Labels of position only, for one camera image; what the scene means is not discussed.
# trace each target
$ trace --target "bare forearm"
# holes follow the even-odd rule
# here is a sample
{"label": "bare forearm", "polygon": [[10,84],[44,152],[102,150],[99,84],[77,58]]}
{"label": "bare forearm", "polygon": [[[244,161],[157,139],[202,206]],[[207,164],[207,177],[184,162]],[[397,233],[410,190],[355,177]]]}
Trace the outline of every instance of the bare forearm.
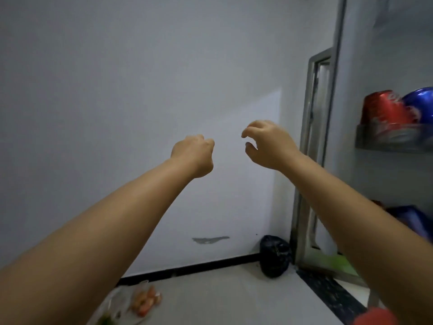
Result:
{"label": "bare forearm", "polygon": [[[168,160],[26,252],[0,273],[0,318],[11,317],[5,324],[65,324],[68,314],[88,318],[192,178],[191,169]],[[17,300],[26,312],[14,306]]]}
{"label": "bare forearm", "polygon": [[304,155],[283,173],[315,210],[339,249],[398,315],[433,318],[433,247]]}

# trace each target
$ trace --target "soda can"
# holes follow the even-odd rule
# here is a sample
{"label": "soda can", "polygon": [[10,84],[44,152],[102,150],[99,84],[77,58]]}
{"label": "soda can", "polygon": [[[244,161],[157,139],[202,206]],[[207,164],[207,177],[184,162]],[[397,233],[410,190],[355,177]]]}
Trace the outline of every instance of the soda can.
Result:
{"label": "soda can", "polygon": [[433,220],[416,206],[390,207],[386,211],[418,235],[433,243]]}
{"label": "soda can", "polygon": [[421,125],[421,139],[433,144],[433,87],[425,87],[408,93],[403,102],[412,114],[413,120]]}
{"label": "soda can", "polygon": [[364,98],[361,124],[367,124],[377,142],[415,141],[419,130],[400,96],[393,90],[372,93]]}

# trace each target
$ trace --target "black plastic bag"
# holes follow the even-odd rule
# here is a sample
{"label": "black plastic bag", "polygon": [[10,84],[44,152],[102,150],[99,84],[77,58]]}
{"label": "black plastic bag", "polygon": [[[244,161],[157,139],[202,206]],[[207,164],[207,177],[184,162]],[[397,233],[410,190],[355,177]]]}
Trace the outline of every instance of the black plastic bag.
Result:
{"label": "black plastic bag", "polygon": [[260,268],[266,277],[281,276],[292,261],[289,243],[277,236],[263,236],[260,241],[259,259]]}

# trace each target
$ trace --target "person's left hand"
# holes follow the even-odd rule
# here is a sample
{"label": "person's left hand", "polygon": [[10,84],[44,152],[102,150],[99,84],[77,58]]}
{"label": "person's left hand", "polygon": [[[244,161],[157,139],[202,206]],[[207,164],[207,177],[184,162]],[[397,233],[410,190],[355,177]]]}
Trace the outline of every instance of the person's left hand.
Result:
{"label": "person's left hand", "polygon": [[170,158],[191,167],[194,178],[204,177],[214,168],[212,161],[214,146],[213,139],[205,139],[201,134],[187,136],[175,144]]}

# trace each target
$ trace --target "gray patch on wall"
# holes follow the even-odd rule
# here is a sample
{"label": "gray patch on wall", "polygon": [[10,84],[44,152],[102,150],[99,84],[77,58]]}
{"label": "gray patch on wall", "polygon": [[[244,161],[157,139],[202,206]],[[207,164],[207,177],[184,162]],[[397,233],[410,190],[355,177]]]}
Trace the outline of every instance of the gray patch on wall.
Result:
{"label": "gray patch on wall", "polygon": [[214,244],[220,240],[228,240],[229,238],[228,236],[220,236],[214,238],[193,238],[192,240],[197,244]]}

